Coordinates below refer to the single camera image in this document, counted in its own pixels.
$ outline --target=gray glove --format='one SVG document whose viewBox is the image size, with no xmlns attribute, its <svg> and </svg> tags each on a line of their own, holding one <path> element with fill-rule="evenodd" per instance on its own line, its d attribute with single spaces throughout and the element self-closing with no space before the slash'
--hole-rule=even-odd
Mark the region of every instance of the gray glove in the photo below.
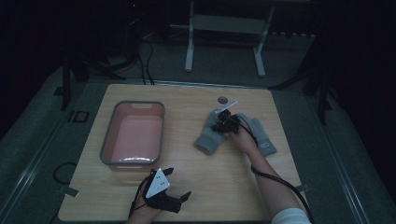
<svg viewBox="0 0 396 224">
<path fill-rule="evenodd" d="M 226 139 L 223 133 L 214 132 L 210 128 L 210 126 L 215 125 L 217 121 L 218 115 L 215 114 L 215 111 L 212 111 L 207 117 L 201 135 L 194 142 L 194 146 L 203 151 L 206 155 L 212 155 L 216 148 Z"/>
<path fill-rule="evenodd" d="M 262 127 L 262 123 L 259 119 L 250 119 L 244 114 L 237 114 L 237 116 L 241 119 L 241 122 L 246 123 L 247 128 L 250 129 L 253 135 L 256 137 L 259 151 L 263 156 L 276 153 L 276 148 Z"/>
</svg>

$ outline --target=metal stand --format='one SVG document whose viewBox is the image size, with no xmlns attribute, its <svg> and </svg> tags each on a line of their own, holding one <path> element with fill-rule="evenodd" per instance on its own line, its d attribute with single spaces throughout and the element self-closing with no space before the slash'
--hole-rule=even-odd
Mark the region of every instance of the metal stand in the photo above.
<svg viewBox="0 0 396 224">
<path fill-rule="evenodd" d="M 194 14 L 194 1 L 190 0 L 189 45 L 187 46 L 187 57 L 184 70 L 186 72 L 192 71 L 192 61 L 194 55 L 194 30 L 235 32 L 261 35 L 260 42 L 258 46 L 253 49 L 253 53 L 258 75 L 259 77 L 264 77 L 265 70 L 262 62 L 262 48 L 265 37 L 268 35 L 268 29 L 271 19 L 274 15 L 274 11 L 275 7 L 271 7 L 266 20 L 201 15 Z"/>
</svg>

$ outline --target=dark background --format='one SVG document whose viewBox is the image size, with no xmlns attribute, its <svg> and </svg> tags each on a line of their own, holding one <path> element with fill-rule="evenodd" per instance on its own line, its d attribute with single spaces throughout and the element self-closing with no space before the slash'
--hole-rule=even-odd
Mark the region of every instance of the dark background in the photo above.
<svg viewBox="0 0 396 224">
<path fill-rule="evenodd" d="M 166 38 L 167 24 L 188 24 L 186 0 L 0 2 L 0 139 L 21 115 L 65 52 L 106 62 L 106 42 L 145 12 Z M 396 3 L 314 1 L 279 4 L 273 32 L 317 35 L 330 84 L 352 119 L 377 171 L 396 199 Z M 139 29 L 132 34 L 138 45 Z M 76 67 L 81 66 L 78 60 Z M 87 80 L 83 69 L 77 79 Z"/>
</svg>

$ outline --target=clear plastic container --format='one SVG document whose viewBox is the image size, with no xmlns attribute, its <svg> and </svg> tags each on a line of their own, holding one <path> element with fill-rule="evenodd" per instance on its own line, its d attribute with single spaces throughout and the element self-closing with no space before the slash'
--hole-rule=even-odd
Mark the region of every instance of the clear plastic container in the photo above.
<svg viewBox="0 0 396 224">
<path fill-rule="evenodd" d="M 160 102 L 120 102 L 100 153 L 113 171 L 154 168 L 160 159 L 165 108 Z"/>
</svg>

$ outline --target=wooden tabletop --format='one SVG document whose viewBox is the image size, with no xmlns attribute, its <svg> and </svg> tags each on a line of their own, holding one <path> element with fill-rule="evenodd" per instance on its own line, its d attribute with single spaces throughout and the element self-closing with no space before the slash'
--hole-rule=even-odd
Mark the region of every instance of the wooden tabletop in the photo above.
<svg viewBox="0 0 396 224">
<path fill-rule="evenodd" d="M 267 220 L 268 213 L 258 192 L 246 156 L 230 140 L 212 156 L 193 146 L 208 114 L 220 107 L 218 98 L 238 104 L 233 114 L 258 118 L 277 153 L 267 157 L 280 176 L 300 185 L 271 92 L 257 89 L 143 86 L 108 86 L 90 135 L 82 151 L 70 188 L 76 198 L 65 196 L 59 218 L 63 221 L 127 220 L 131 202 L 140 182 L 149 171 L 113 172 L 100 161 L 99 154 L 114 106 L 120 101 L 160 101 L 165 106 L 163 149 L 159 166 L 174 167 L 168 176 L 167 194 L 180 197 L 191 191 L 178 214 L 162 212 L 156 221 Z"/>
</svg>

